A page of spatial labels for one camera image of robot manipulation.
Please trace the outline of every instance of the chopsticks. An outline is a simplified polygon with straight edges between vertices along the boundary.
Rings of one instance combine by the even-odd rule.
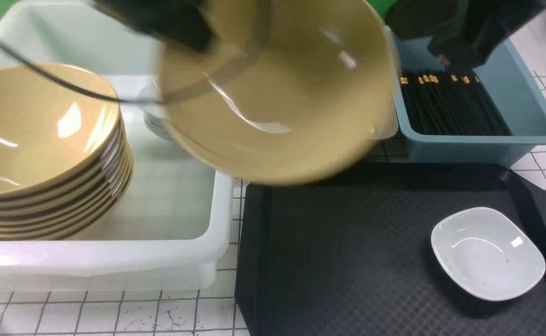
[[[420,134],[512,136],[474,72],[404,70],[400,85],[411,127]]]

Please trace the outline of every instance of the blue plastic bin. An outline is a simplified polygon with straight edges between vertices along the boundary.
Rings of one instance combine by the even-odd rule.
[[[404,70],[440,70],[427,50],[430,39],[399,41]],[[412,162],[477,162],[509,167],[537,145],[546,145],[546,100],[511,41],[492,53],[476,74],[494,100],[513,136],[445,136],[415,132],[409,124],[399,84],[395,109]]]

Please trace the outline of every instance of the stack of bowls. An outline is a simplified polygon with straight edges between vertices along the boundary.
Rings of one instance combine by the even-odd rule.
[[[149,82],[138,94],[138,98],[148,98],[156,100],[160,97],[159,87],[155,81]],[[162,107],[157,104],[141,105],[143,111],[145,125],[151,132],[159,138],[172,140],[169,130],[166,125],[166,115]]]
[[[87,70],[41,68],[116,95]],[[64,89],[23,66],[0,70],[0,240],[83,238],[124,195],[133,170],[117,103]]]

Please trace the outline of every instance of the black cable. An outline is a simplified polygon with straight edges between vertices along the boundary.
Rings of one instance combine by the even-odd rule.
[[[137,104],[137,105],[146,105],[146,104],[162,104],[166,101],[164,100],[157,100],[157,99],[122,99],[122,98],[116,98],[116,97],[110,97],[105,96],[104,94],[96,93],[90,90],[87,90],[83,87],[79,87],[75,84],[72,84],[68,81],[64,81],[63,79],[39,68],[38,66],[34,65],[34,63],[25,57],[19,55],[19,53],[13,51],[10,47],[6,46],[2,42],[0,42],[0,49],[6,53],[7,55],[10,55],[10,57],[14,58],[21,64],[24,64],[27,68],[29,68],[31,71],[36,72],[36,74],[48,79],[49,81],[52,81],[53,83],[62,86],[68,90],[72,90],[76,93],[82,94],[84,96],[90,97],[90,98],[96,98],[99,100],[104,100],[106,102],[117,102],[117,103],[123,103],[123,104]]]

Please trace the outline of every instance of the white dish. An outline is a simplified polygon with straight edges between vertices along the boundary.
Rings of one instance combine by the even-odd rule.
[[[147,85],[138,93],[138,98],[160,99],[159,87],[157,87],[155,81],[149,81]],[[140,105],[140,109],[153,118],[159,120],[163,120],[165,118],[165,113],[158,104]]]
[[[173,140],[169,134],[169,131],[167,130],[167,127],[162,123],[162,121],[152,117],[148,113],[143,113],[143,117],[146,128],[153,132],[153,134],[165,140]]]
[[[430,238],[443,270],[471,295],[488,301],[516,298],[544,276],[538,248],[505,215],[472,208],[450,215]]]

